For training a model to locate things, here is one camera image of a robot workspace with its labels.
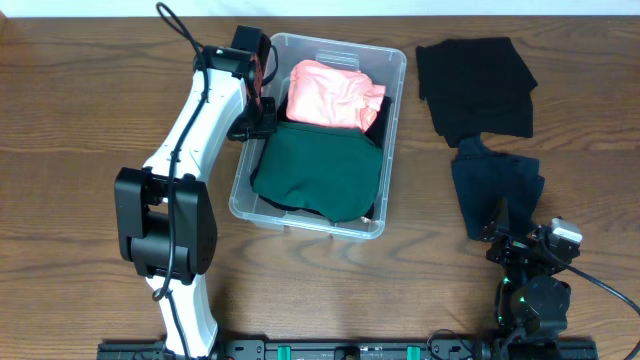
pink shirt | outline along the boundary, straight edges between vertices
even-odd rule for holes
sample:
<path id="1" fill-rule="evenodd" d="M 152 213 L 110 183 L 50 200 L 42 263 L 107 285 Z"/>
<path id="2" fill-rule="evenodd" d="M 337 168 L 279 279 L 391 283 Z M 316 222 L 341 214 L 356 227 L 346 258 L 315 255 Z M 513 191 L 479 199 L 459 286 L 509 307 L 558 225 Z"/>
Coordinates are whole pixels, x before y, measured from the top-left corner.
<path id="1" fill-rule="evenodd" d="M 314 125 L 355 128 L 362 132 L 380 111 L 384 85 L 373 85 L 360 71 L 330 68 L 304 60 L 291 71 L 287 117 Z"/>

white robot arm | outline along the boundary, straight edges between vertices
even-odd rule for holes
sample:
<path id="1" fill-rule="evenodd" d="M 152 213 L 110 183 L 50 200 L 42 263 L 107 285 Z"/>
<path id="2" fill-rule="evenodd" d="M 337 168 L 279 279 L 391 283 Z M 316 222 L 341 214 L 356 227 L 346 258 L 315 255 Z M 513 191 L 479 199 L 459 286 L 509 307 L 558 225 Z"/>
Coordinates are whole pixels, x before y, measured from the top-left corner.
<path id="1" fill-rule="evenodd" d="M 225 136 L 240 141 L 266 138 L 275 131 L 276 122 L 274 99 L 260 97 L 269 39 L 259 29 L 239 26 L 230 48 L 203 48 L 209 79 L 207 100 L 200 104 L 205 81 L 202 70 L 194 71 L 187 102 L 165 141 L 143 169 L 123 168 L 115 183 L 121 255 L 134 263 L 154 291 L 171 276 L 170 297 L 159 300 L 167 327 L 165 346 L 182 357 L 186 349 L 190 358 L 207 357 L 218 330 L 204 279 L 217 240 L 207 192 L 209 175 Z M 201 109 L 189 129 L 198 106 Z M 170 219 L 152 209 L 169 201 L 171 154 L 185 129 L 178 160 L 173 160 L 175 200 L 171 205 L 175 215 Z M 173 267 L 168 265 L 172 227 Z"/>

plastic bin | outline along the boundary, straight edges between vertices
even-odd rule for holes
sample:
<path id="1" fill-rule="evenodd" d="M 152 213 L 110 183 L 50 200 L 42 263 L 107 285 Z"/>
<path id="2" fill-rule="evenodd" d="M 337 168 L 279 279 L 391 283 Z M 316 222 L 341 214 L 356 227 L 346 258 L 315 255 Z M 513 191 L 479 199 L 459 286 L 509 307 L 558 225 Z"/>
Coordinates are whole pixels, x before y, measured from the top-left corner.
<path id="1" fill-rule="evenodd" d="M 273 35 L 271 42 L 278 49 L 279 68 L 275 79 L 263 88 L 263 96 L 274 97 L 277 105 L 287 94 L 291 70 L 305 59 L 316 60 L 336 69 L 360 70 L 367 74 L 374 84 L 386 86 L 386 96 L 393 100 L 389 112 L 392 118 L 388 120 L 385 134 L 384 160 L 378 195 L 374 204 L 374 216 L 370 222 L 358 219 L 346 223 L 332 223 L 322 216 L 304 210 L 293 212 L 278 210 L 262 201 L 251 189 L 249 177 L 260 160 L 264 140 L 250 140 L 242 147 L 229 199 L 231 212 L 238 218 L 271 229 L 284 230 L 285 226 L 298 227 L 323 231 L 332 234 L 335 238 L 351 241 L 364 241 L 380 236 L 387 218 L 393 147 L 396 140 L 407 57 L 396 49 L 285 33 Z M 272 53 L 269 56 L 265 74 L 270 74 L 274 67 Z"/>

wooden table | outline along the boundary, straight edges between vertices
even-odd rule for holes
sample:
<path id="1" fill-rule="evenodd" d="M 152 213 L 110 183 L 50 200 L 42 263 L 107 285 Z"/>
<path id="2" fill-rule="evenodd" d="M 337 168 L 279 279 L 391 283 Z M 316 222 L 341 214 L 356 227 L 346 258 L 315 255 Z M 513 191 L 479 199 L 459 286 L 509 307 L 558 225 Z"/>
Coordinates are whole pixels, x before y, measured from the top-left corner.
<path id="1" fill-rule="evenodd" d="M 226 329 L 271 338 L 426 338 L 492 326 L 499 266 L 465 240 L 450 161 L 417 96 L 414 48 L 510 36 L 540 86 L 535 136 L 485 134 L 539 158 L 535 220 L 562 215 L 585 240 L 575 264 L 640 301 L 640 20 L 634 17 L 194 18 L 206 44 L 237 24 L 401 49 L 409 59 L 388 224 L 375 241 L 258 229 L 228 198 L 241 144 L 226 143 L 209 192 L 219 228 L 207 273 Z M 159 19 L 12 20 L 0 40 L 0 357 L 89 359 L 103 339 L 165 329 L 151 291 L 120 258 L 113 181 L 139 167 L 191 86 L 192 50 Z M 565 335 L 620 359 L 640 319 L 568 273 Z"/>

dark green folded shirt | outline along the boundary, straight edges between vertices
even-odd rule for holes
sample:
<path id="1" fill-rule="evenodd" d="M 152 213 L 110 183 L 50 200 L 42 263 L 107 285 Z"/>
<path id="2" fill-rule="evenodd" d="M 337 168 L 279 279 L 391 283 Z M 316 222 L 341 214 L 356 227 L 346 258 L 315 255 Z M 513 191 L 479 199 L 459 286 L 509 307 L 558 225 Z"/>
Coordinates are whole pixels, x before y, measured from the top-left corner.
<path id="1" fill-rule="evenodd" d="M 375 201 L 381 166 L 382 150 L 360 129 L 282 122 L 265 145 L 253 191 L 346 222 Z"/>

